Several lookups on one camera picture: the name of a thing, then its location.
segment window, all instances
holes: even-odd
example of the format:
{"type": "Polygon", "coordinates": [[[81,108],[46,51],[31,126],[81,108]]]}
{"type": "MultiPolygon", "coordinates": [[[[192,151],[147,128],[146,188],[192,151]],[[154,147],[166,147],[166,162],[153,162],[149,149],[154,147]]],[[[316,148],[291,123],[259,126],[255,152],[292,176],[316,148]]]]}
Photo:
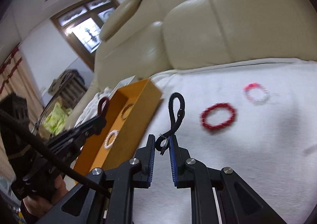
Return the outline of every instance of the window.
{"type": "Polygon", "coordinates": [[[116,0],[83,0],[54,15],[51,20],[83,61],[94,70],[99,33],[118,7],[116,0]]]}

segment white blanket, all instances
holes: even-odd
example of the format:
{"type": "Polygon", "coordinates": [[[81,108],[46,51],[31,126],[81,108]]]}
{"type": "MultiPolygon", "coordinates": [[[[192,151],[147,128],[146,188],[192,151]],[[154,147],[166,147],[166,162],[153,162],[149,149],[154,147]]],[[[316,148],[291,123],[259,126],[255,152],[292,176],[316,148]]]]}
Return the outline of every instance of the white blanket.
{"type": "MultiPolygon", "coordinates": [[[[152,80],[164,101],[148,126],[157,138],[170,128],[168,100],[185,98],[185,118],[176,136],[191,157],[220,170],[232,167],[288,224],[302,224],[317,203],[317,63],[298,59],[263,59],[190,71],[167,71],[152,80]],[[270,92],[263,105],[243,94],[258,82],[270,92]],[[199,115],[229,102],[237,117],[232,126],[212,133],[199,115]]],[[[224,116],[218,115],[222,122],[224,116]]],[[[217,118],[209,120],[216,124],[217,118]]],[[[169,153],[155,155],[149,189],[136,189],[134,223],[191,223],[189,189],[172,182],[169,153]]]]}
{"type": "Polygon", "coordinates": [[[76,121],[75,127],[95,117],[98,112],[98,103],[100,99],[103,97],[109,97],[111,92],[112,89],[106,87],[104,91],[96,93],[93,99],[87,104],[82,114],[79,116],[78,120],[76,121]]]}

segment red curtain trim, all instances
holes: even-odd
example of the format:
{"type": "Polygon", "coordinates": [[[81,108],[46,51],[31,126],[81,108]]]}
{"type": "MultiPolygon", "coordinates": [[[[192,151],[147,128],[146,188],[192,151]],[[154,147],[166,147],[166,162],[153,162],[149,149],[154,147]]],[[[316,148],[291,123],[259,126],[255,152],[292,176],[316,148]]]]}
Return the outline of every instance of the red curtain trim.
{"type": "Polygon", "coordinates": [[[3,72],[4,72],[4,69],[9,65],[9,64],[11,64],[11,60],[12,60],[12,58],[14,57],[14,55],[17,53],[19,51],[19,48],[18,48],[18,46],[16,46],[13,50],[12,50],[12,52],[10,52],[10,54],[7,56],[7,59],[9,58],[9,60],[7,61],[7,62],[5,62],[4,64],[2,64],[1,65],[1,67],[0,67],[0,74],[2,74],[3,72]]]}
{"type": "Polygon", "coordinates": [[[19,66],[19,64],[20,64],[21,61],[22,61],[22,58],[20,58],[20,59],[16,62],[15,66],[12,68],[12,70],[11,70],[11,72],[10,72],[8,78],[2,82],[2,86],[1,86],[1,89],[0,89],[0,94],[2,93],[2,91],[3,91],[3,89],[4,89],[5,83],[9,83],[9,79],[12,77],[13,73],[14,73],[15,70],[18,68],[18,66],[19,66]]]}

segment yellow box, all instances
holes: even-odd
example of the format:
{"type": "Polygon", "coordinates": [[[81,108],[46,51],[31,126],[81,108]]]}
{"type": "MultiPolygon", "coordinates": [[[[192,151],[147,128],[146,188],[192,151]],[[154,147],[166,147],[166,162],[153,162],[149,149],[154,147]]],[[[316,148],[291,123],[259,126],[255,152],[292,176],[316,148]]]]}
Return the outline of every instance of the yellow box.
{"type": "Polygon", "coordinates": [[[109,170],[131,159],[160,102],[161,95],[161,91],[149,79],[118,89],[110,99],[106,126],[99,135],[92,135],[87,139],[74,170],[85,176],[96,167],[109,170]],[[133,106],[124,113],[126,119],[123,120],[121,114],[128,104],[133,106]],[[105,149],[105,138],[112,130],[119,130],[118,136],[112,147],[105,149]]]}

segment dark red sleeve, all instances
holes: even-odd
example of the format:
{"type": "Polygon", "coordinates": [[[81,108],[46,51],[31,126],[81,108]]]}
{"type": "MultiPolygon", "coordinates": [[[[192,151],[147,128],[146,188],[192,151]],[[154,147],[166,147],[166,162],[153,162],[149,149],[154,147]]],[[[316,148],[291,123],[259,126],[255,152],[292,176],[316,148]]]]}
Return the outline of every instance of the dark red sleeve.
{"type": "Polygon", "coordinates": [[[28,210],[26,209],[26,207],[25,207],[23,201],[21,201],[20,210],[21,210],[21,213],[22,213],[22,215],[23,215],[23,218],[24,218],[24,220],[25,220],[25,222],[26,222],[27,224],[34,224],[34,223],[36,223],[36,222],[39,220],[38,217],[36,217],[36,216],[34,216],[34,215],[32,215],[32,214],[30,214],[30,213],[28,212],[28,210]]]}

